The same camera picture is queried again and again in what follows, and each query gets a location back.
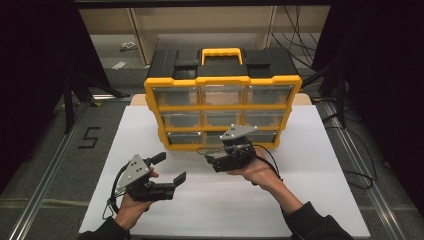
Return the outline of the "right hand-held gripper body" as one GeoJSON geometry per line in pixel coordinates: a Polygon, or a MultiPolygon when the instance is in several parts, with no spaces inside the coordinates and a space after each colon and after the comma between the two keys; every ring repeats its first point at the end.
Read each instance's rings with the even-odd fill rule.
{"type": "Polygon", "coordinates": [[[244,168],[256,157],[256,150],[248,136],[257,131],[257,126],[232,124],[220,136],[223,146],[214,150],[207,150],[204,155],[205,160],[216,172],[244,168]]]}

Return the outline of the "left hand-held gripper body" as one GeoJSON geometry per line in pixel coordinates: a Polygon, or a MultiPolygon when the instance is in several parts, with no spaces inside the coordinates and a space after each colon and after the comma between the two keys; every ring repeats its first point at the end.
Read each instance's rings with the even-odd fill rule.
{"type": "Polygon", "coordinates": [[[122,168],[115,182],[115,196],[128,194],[140,202],[172,200],[176,187],[151,181],[151,166],[145,164],[146,159],[136,154],[122,168]]]}

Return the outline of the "clear plastic drawer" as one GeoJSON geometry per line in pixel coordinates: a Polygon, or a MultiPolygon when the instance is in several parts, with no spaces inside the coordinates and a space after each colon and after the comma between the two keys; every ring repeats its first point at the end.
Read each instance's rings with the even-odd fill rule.
{"type": "Polygon", "coordinates": [[[231,143],[232,135],[222,131],[208,131],[203,137],[203,146],[196,152],[203,156],[224,156],[234,150],[231,143]]]}

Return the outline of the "yellow black organizer cabinet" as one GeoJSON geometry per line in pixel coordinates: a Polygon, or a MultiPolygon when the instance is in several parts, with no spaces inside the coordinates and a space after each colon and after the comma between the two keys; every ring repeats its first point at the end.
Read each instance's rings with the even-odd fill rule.
{"type": "Polygon", "coordinates": [[[155,87],[212,85],[291,85],[295,97],[302,78],[284,48],[209,48],[199,50],[192,59],[175,49],[158,50],[144,81],[146,102],[150,109],[155,87]]]}

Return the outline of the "person's right hand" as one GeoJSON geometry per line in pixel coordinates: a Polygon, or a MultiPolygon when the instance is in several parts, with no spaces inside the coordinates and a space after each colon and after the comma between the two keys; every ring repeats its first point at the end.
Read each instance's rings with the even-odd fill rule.
{"type": "Polygon", "coordinates": [[[263,190],[268,192],[275,192],[279,187],[283,185],[283,182],[276,175],[274,170],[264,161],[265,155],[259,149],[256,150],[259,158],[252,160],[247,166],[228,171],[229,175],[240,175],[245,180],[251,181],[259,185],[263,190]]]}

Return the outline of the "person's left hand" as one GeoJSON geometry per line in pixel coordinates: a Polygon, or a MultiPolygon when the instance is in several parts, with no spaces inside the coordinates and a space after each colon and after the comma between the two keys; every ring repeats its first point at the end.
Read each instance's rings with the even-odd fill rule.
{"type": "Polygon", "coordinates": [[[115,217],[115,222],[123,229],[130,230],[150,206],[151,202],[134,201],[128,194],[125,194],[121,201],[120,210],[115,217]]]}

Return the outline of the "set of transparent cabinet drawers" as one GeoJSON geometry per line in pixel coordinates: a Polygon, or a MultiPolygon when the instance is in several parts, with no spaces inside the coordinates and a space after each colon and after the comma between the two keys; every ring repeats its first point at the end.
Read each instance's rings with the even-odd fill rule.
{"type": "Polygon", "coordinates": [[[168,149],[202,147],[206,132],[225,132],[232,124],[257,126],[248,139],[275,148],[291,113],[293,90],[291,85],[155,87],[150,109],[168,149]]]}

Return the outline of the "black tripod stand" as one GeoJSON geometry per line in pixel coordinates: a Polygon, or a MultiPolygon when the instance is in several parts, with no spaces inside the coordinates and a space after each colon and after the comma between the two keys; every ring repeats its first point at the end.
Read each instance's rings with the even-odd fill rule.
{"type": "Polygon", "coordinates": [[[323,67],[318,72],[306,78],[302,83],[302,88],[311,85],[313,82],[322,78],[323,81],[319,88],[321,96],[329,96],[333,91],[336,92],[336,112],[329,116],[329,118],[336,117],[343,128],[346,127],[344,117],[345,106],[345,75],[338,63],[331,62],[323,67]]]}
{"type": "Polygon", "coordinates": [[[73,96],[76,96],[82,103],[90,102],[93,99],[93,94],[89,90],[90,87],[103,90],[117,98],[128,97],[128,94],[112,88],[108,81],[100,81],[79,71],[69,72],[63,79],[63,99],[66,115],[65,133],[70,132],[75,121],[73,96]]]}

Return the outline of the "dark curtain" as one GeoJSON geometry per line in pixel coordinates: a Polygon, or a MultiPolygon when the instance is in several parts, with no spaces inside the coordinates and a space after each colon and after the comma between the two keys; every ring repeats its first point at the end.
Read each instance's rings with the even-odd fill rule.
{"type": "Polygon", "coordinates": [[[0,193],[74,72],[109,84],[74,0],[0,0],[0,193]]]}
{"type": "Polygon", "coordinates": [[[313,68],[347,54],[349,96],[424,216],[424,0],[329,0],[313,68]]]}

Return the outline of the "metal floor rail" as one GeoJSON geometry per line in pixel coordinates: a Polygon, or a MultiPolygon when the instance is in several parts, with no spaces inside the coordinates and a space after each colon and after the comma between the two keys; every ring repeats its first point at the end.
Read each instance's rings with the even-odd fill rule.
{"type": "Polygon", "coordinates": [[[75,240],[130,100],[58,103],[29,159],[0,194],[2,240],[75,240]]]}
{"type": "Polygon", "coordinates": [[[400,220],[383,195],[378,168],[367,142],[354,129],[341,126],[336,106],[330,101],[318,103],[317,108],[326,133],[335,147],[342,172],[359,204],[372,240],[407,240],[400,220]]]}

